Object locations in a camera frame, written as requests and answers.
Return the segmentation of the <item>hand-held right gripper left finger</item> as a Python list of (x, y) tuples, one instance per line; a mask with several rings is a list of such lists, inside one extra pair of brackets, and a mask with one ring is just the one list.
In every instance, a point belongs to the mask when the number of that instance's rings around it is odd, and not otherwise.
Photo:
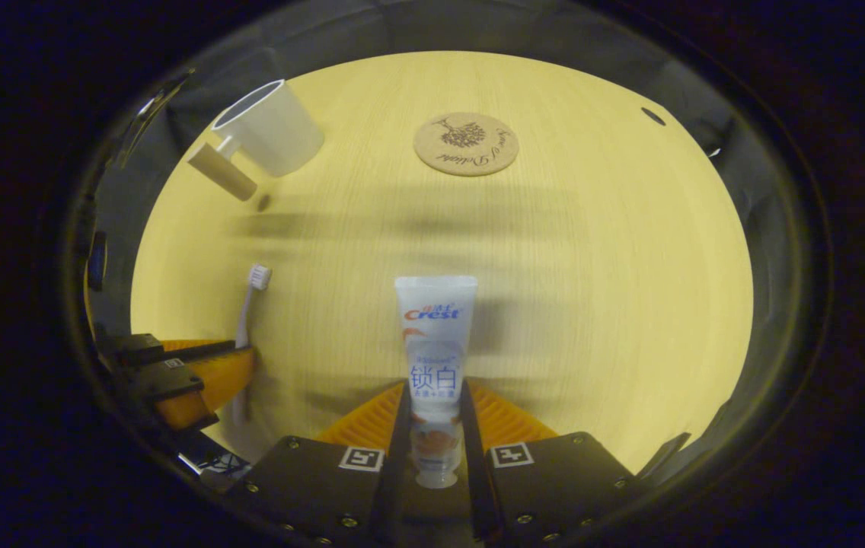
[(393, 547), (410, 448), (410, 393), (399, 383), (386, 448), (287, 435), (224, 502), (290, 547)]

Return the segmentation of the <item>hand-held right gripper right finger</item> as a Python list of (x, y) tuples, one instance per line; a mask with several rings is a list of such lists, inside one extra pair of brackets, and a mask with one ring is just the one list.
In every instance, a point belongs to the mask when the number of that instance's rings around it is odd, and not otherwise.
[(637, 497), (637, 476), (592, 435), (559, 435), (481, 383), (460, 419), (474, 539), (486, 547), (569, 547)]

